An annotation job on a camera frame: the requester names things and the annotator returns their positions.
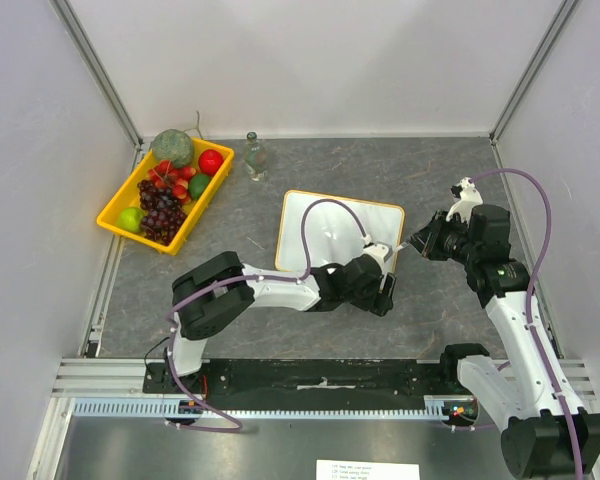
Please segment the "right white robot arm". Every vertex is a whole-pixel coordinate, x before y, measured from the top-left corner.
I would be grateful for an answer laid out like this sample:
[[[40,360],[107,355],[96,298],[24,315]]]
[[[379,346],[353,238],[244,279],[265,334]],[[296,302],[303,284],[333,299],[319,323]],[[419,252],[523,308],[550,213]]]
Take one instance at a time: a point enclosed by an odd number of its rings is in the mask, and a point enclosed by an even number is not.
[[[478,347],[459,352],[438,368],[447,392],[468,389],[500,431],[505,464],[517,479],[592,472],[600,455],[600,413],[590,413],[572,388],[543,328],[531,278],[511,258],[510,213],[495,205],[474,207],[466,220],[438,211],[409,238],[431,261],[464,267],[467,284],[495,326],[514,380],[507,380]]]

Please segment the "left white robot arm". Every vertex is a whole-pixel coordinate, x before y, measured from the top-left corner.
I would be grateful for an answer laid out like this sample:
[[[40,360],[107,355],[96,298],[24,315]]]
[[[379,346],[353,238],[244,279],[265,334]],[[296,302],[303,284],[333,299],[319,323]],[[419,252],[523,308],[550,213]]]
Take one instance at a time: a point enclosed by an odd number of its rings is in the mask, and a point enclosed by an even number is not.
[[[343,304],[382,317],[393,308],[396,277],[386,269],[392,251],[370,244],[342,265],[301,272],[263,270],[223,252],[172,283],[171,339],[165,382],[188,393],[199,382],[207,340],[254,308],[330,312]]]

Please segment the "wood framed whiteboard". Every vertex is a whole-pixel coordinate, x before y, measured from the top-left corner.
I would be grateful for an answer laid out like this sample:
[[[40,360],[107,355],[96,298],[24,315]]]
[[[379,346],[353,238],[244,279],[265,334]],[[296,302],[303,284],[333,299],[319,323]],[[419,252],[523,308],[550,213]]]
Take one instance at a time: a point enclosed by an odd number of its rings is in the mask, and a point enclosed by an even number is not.
[[[289,190],[282,204],[275,267],[280,271],[306,268],[302,234],[315,267],[346,264],[359,256],[366,234],[396,247],[405,218],[398,205]]]

